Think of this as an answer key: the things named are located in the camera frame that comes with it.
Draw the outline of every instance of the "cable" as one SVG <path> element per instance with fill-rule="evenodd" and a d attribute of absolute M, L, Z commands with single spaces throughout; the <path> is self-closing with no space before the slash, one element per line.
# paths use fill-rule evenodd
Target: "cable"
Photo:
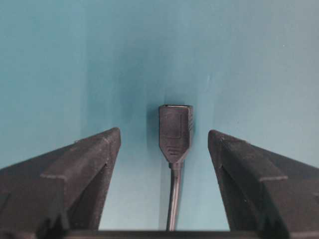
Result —
<path fill-rule="evenodd" d="M 175 228 L 176 228 L 180 182 L 181 182 L 181 169 L 171 169 L 170 196 L 169 196 L 169 208 L 168 208 L 168 215 L 167 215 L 166 231 L 175 231 Z"/>
<path fill-rule="evenodd" d="M 171 169 L 167 231 L 176 228 L 181 169 L 191 145 L 192 112 L 192 106 L 159 108 L 159 146 Z"/>

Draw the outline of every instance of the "blue wall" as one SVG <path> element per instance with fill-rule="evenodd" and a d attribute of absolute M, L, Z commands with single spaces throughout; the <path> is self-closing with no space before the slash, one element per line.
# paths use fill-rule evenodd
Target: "blue wall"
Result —
<path fill-rule="evenodd" d="M 319 167 L 319 1 L 0 1 L 0 167 L 118 126 L 102 229 L 164 229 L 158 106 L 190 104 L 179 230 L 228 229 L 212 128 Z"/>

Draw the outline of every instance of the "teal background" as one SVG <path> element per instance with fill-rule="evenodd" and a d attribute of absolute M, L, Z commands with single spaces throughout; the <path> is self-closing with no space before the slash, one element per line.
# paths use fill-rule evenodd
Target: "teal background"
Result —
<path fill-rule="evenodd" d="M 165 228 L 158 106 L 194 106 L 179 230 L 227 230 L 210 129 L 319 166 L 319 1 L 0 0 L 0 167 L 118 126 L 102 229 Z"/>

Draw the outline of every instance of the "connector housing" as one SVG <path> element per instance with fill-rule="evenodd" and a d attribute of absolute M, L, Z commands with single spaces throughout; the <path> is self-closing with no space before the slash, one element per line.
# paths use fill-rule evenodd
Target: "connector housing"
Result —
<path fill-rule="evenodd" d="M 181 167 L 191 146 L 193 107 L 159 107 L 159 131 L 159 146 L 170 167 Z"/>

